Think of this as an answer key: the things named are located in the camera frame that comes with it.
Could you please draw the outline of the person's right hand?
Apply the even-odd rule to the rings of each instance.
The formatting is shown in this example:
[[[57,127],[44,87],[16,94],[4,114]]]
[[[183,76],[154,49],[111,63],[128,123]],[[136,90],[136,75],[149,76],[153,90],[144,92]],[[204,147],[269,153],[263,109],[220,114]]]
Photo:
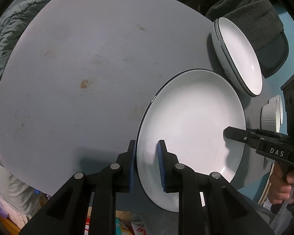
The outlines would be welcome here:
[[[294,170],[290,171],[284,179],[282,167],[276,162],[269,181],[271,183],[268,193],[270,203],[281,204],[289,198],[289,204],[294,203]]]

